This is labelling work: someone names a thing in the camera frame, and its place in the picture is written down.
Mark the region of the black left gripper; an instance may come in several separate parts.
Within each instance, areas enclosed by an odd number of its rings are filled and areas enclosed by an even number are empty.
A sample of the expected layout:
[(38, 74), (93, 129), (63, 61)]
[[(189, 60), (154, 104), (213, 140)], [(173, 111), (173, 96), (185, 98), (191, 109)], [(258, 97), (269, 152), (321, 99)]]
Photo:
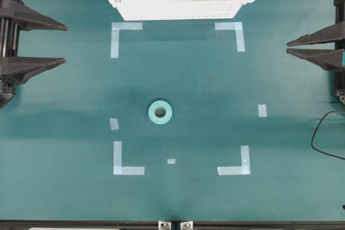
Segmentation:
[(64, 58), (15, 57), (19, 28), (67, 31), (68, 27), (29, 8), (21, 0), (1, 0), (1, 108), (16, 94), (16, 85), (66, 62)]

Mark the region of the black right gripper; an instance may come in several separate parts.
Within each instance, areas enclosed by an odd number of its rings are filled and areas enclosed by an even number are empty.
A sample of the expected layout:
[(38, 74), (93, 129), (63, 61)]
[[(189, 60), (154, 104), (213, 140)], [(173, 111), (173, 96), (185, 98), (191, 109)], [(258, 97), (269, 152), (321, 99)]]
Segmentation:
[(335, 24), (301, 36), (287, 43), (288, 47), (335, 43), (335, 50), (313, 50), (288, 48), (286, 53), (318, 65), (325, 71), (338, 71), (334, 74), (334, 94), (344, 103), (344, 0), (334, 0)]

